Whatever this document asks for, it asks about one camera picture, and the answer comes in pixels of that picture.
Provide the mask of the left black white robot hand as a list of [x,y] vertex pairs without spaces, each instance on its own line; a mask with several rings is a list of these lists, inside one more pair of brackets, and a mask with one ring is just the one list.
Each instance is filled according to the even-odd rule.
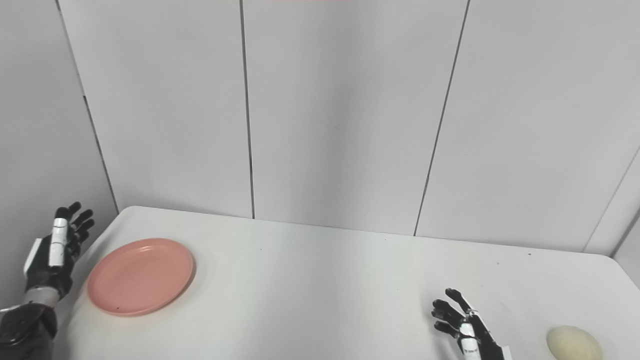
[[80,202],[55,210],[50,234],[35,240],[25,261],[26,293],[50,289],[59,300],[69,294],[82,244],[95,225],[93,214],[93,210],[83,209]]

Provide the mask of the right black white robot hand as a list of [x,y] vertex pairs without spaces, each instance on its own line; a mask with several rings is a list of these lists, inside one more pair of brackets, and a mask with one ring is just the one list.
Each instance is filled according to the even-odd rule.
[[496,342],[480,312],[460,291],[446,288],[445,295],[457,303],[460,310],[446,300],[434,300],[430,312],[436,319],[434,328],[455,340],[464,360],[512,360],[509,346]]

